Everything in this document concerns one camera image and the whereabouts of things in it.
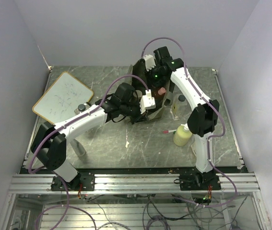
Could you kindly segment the orange bottle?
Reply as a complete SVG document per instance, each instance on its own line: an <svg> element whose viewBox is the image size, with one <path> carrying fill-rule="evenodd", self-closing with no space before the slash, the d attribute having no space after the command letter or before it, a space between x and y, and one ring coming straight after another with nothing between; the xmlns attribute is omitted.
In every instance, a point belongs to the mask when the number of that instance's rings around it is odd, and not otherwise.
<svg viewBox="0 0 272 230"><path fill-rule="evenodd" d="M164 87L159 88L154 92L154 98L163 98L166 93L166 89Z"/></svg>

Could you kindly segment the olive green canvas bag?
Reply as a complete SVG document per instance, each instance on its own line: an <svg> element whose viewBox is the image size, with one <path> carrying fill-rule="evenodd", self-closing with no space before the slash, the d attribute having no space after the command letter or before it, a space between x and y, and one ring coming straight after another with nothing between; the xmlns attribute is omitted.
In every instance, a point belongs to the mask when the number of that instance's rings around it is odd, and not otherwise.
<svg viewBox="0 0 272 230"><path fill-rule="evenodd" d="M141 78L146 85L148 86L149 90L151 90L152 92L152 96L154 97L154 92L156 90L158 90L159 88L153 88L150 84L149 84L149 72L146 71L145 69L145 63L144 60L141 58L139 59L136 64L131 65L129 70L128 70L129 74L138 76L139 78ZM174 90L174 84L171 83L170 81L163 86L166 89L166 93L164 95L163 98L154 98L155 99L155 103L156 103L156 108L155 109L151 109L151 110L147 110L144 113L144 118L143 121L140 122L146 122L146 121L150 121L150 120L154 120L154 119L159 119L162 117L164 111L165 111L165 107L170 105L173 102L173 90Z"/></svg>

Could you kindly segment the clear perfume bottle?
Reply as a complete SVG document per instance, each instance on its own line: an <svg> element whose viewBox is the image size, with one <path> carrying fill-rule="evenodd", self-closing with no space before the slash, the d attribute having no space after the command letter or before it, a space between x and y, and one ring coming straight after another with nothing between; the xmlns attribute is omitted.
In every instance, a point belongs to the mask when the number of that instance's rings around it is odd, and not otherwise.
<svg viewBox="0 0 272 230"><path fill-rule="evenodd" d="M180 120L185 115L186 98L184 95L176 95L171 107L171 113L173 120Z"/></svg>

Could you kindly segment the clear square bottle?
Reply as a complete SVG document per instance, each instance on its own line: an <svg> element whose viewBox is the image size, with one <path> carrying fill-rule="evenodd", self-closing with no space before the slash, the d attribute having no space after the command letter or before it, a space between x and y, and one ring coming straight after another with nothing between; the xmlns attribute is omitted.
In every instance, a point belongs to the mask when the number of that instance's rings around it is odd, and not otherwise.
<svg viewBox="0 0 272 230"><path fill-rule="evenodd" d="M89 113L89 109L90 109L90 104L88 103L82 103L79 104L76 109L74 110L75 116L76 117L80 117L83 114L88 114Z"/></svg>

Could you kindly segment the green lotion bottle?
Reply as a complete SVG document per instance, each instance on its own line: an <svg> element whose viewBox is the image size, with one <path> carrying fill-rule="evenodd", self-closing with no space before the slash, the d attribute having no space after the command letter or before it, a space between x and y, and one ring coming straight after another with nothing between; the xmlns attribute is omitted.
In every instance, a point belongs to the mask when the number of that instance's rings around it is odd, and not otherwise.
<svg viewBox="0 0 272 230"><path fill-rule="evenodd" d="M138 98L142 97L142 92L140 90L136 90L136 94Z"/></svg>

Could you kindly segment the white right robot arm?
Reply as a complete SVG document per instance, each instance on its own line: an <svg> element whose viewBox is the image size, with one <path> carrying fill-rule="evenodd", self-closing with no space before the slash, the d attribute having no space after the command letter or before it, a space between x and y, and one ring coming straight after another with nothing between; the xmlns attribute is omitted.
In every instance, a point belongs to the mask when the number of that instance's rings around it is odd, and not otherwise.
<svg viewBox="0 0 272 230"><path fill-rule="evenodd" d="M182 59L173 59L166 46L154 51L155 66L148 70L150 80L170 80L187 99L192 112L187 127L194 136L195 172L183 175L179 182L190 189L205 189L216 173L212 161L212 138L217 125L219 102L211 100L197 85Z"/></svg>

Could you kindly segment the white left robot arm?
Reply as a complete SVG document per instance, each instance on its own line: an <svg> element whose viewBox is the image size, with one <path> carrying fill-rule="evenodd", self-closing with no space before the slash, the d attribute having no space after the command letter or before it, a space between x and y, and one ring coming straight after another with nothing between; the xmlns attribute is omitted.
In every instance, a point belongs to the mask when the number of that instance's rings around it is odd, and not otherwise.
<svg viewBox="0 0 272 230"><path fill-rule="evenodd" d="M85 111L61 123L44 122L38 129L31 145L31 152L40 162L63 179L69 190L79 189L83 184L81 174L67 160L66 148L86 131L113 121L120 115L132 123L141 118L142 93L128 83L121 83L116 91L106 95Z"/></svg>

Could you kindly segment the red and white marker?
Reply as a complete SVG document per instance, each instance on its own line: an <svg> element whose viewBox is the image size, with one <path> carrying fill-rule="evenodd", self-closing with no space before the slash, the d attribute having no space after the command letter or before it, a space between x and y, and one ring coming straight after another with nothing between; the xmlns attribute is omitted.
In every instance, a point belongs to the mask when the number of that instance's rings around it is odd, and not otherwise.
<svg viewBox="0 0 272 230"><path fill-rule="evenodd" d="M167 134L167 133L175 133L177 131L177 129L172 129L172 130L164 130L163 133Z"/></svg>

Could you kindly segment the yellow-green pump bottle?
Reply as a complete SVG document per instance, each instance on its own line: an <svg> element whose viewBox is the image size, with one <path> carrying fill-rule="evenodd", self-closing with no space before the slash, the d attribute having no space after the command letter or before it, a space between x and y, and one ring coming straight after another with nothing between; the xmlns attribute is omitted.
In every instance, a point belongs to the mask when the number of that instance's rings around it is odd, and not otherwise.
<svg viewBox="0 0 272 230"><path fill-rule="evenodd" d="M190 131L188 124L180 125L173 136L173 142L177 146L182 147L187 144L191 137L192 132Z"/></svg>

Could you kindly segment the grey metallic tube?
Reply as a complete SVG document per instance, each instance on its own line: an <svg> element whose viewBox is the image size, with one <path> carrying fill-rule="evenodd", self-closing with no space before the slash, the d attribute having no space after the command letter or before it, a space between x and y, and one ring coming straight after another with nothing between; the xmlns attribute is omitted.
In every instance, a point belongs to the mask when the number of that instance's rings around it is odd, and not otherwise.
<svg viewBox="0 0 272 230"><path fill-rule="evenodd" d="M72 140L71 146L78 157L83 157L86 154L85 148L83 147L83 145L79 141L77 141L75 139Z"/></svg>

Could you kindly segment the yellow-framed small whiteboard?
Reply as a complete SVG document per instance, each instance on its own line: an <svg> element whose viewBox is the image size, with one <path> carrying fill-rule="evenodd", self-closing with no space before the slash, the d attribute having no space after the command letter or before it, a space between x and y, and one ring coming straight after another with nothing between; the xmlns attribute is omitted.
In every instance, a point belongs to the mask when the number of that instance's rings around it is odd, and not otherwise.
<svg viewBox="0 0 272 230"><path fill-rule="evenodd" d="M35 103L32 111L54 124L75 116L78 105L91 100L94 92L68 72L63 72Z"/></svg>

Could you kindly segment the amber liquid bottle, white cap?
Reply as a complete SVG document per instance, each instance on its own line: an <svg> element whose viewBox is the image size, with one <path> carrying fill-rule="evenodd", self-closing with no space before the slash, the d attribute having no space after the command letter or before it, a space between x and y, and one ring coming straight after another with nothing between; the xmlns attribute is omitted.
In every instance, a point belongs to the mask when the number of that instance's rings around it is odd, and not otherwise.
<svg viewBox="0 0 272 230"><path fill-rule="evenodd" d="M195 141L191 144L191 150L192 150L192 153L194 154L194 156L196 157L197 156L197 153L196 153L196 143Z"/></svg>

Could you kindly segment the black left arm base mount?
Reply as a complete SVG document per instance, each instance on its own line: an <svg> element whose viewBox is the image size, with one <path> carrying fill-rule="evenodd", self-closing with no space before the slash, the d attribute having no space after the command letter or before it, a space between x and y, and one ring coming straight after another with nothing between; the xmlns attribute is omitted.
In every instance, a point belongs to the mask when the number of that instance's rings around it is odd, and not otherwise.
<svg viewBox="0 0 272 230"><path fill-rule="evenodd" d="M78 173L71 182L65 183L69 191L94 191L95 176L91 173ZM53 177L51 191L65 191L65 187L59 176Z"/></svg>

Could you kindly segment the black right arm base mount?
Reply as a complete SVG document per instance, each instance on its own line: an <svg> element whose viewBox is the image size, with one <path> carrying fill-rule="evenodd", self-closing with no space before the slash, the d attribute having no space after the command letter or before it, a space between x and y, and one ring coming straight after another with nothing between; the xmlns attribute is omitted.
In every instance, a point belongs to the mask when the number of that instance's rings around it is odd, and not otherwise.
<svg viewBox="0 0 272 230"><path fill-rule="evenodd" d="M191 172L180 174L178 179L174 180L174 184L178 184L181 191L196 191L196 190L220 190L219 176L215 171L200 173Z"/></svg>

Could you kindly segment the aluminium rail frame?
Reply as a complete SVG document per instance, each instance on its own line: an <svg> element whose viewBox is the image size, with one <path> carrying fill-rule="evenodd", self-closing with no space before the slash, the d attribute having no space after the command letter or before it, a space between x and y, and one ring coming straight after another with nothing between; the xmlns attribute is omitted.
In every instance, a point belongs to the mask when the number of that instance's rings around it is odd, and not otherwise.
<svg viewBox="0 0 272 230"><path fill-rule="evenodd" d="M260 187L254 173L228 173L217 174L219 188L217 192L228 194L233 192L251 193L254 196L254 204L263 230L272 229L267 215L265 204L262 200ZM56 191L53 185L53 174L16 174L12 177L8 194L0 217L0 230L8 228L12 209L18 195L65 195L67 192L60 186ZM93 190L82 191L84 195L105 194L186 194L187 191L180 188L174 181L179 174L95 174L93 176Z"/></svg>

